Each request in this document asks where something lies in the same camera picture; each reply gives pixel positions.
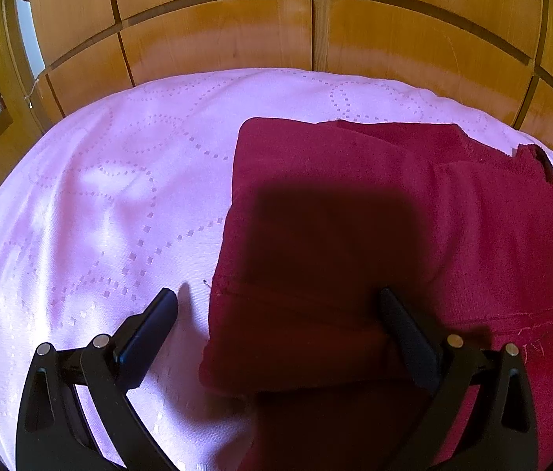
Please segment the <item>dark red garment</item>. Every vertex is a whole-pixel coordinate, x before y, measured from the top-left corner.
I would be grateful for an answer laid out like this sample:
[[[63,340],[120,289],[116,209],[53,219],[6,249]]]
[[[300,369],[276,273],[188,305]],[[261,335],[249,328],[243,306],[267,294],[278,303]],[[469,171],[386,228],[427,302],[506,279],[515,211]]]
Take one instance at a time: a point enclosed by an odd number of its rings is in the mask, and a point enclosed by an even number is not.
[[[253,118],[239,130],[201,383],[255,403],[245,470],[447,459],[465,392],[418,444],[432,347],[517,345],[553,469],[553,166],[454,124]]]

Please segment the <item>pink bedspread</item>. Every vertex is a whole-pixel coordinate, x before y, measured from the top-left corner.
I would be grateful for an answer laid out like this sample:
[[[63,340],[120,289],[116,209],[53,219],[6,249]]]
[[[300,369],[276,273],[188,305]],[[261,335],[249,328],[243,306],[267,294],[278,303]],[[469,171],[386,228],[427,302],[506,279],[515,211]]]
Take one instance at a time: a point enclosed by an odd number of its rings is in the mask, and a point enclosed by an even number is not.
[[[163,288],[179,319],[130,401],[184,470],[245,470],[255,403],[208,390],[199,369],[242,125],[454,124],[506,154],[553,152],[473,108],[390,80],[242,69],[157,80],[57,123],[0,187],[0,457],[16,468],[37,347],[79,348]]]

